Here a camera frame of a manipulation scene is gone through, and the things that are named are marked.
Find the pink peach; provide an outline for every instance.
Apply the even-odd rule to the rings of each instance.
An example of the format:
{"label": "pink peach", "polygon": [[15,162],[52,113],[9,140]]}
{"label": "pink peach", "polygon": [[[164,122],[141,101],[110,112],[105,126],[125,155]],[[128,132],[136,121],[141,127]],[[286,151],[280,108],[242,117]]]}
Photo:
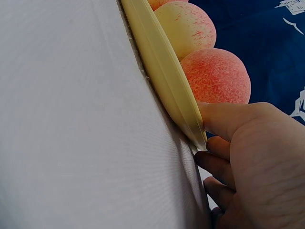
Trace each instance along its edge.
{"label": "pink peach", "polygon": [[203,49],[181,61],[197,101],[249,103],[251,82],[243,62],[222,49]]}
{"label": "pink peach", "polygon": [[185,1],[185,2],[188,2],[189,0],[148,0],[148,3],[152,7],[152,10],[155,11],[160,6],[162,6],[162,5],[164,5],[168,2],[171,2],[171,1]]}
{"label": "pink peach", "polygon": [[198,6],[173,1],[157,9],[155,15],[180,61],[194,51],[214,47],[216,29]]}

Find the white pattern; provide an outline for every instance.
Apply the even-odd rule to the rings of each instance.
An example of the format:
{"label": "white pattern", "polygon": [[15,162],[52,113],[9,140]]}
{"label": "white pattern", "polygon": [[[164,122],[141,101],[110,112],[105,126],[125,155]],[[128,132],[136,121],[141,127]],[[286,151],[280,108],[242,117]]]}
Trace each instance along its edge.
{"label": "white pattern", "polygon": [[290,115],[291,117],[301,117],[305,121],[305,87],[300,92],[300,98],[295,101],[295,110]]}
{"label": "white pattern", "polygon": [[292,15],[305,12],[305,0],[284,0],[280,2],[280,5],[275,8],[286,6]]}
{"label": "white pattern", "polygon": [[288,25],[294,26],[294,28],[295,28],[298,32],[300,32],[302,35],[304,35],[304,33],[296,26],[296,23],[292,23],[292,22],[288,21],[286,18],[283,18],[283,19],[284,19],[284,21],[285,21]]}

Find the dark blue background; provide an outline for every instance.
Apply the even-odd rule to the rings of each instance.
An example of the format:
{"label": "dark blue background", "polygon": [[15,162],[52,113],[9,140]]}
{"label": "dark blue background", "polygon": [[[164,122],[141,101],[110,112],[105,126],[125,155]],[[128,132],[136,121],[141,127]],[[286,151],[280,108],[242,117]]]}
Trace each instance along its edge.
{"label": "dark blue background", "polygon": [[290,115],[305,86],[305,12],[293,16],[280,0],[190,0],[212,19],[216,48],[237,55],[252,83],[250,102],[269,102]]}

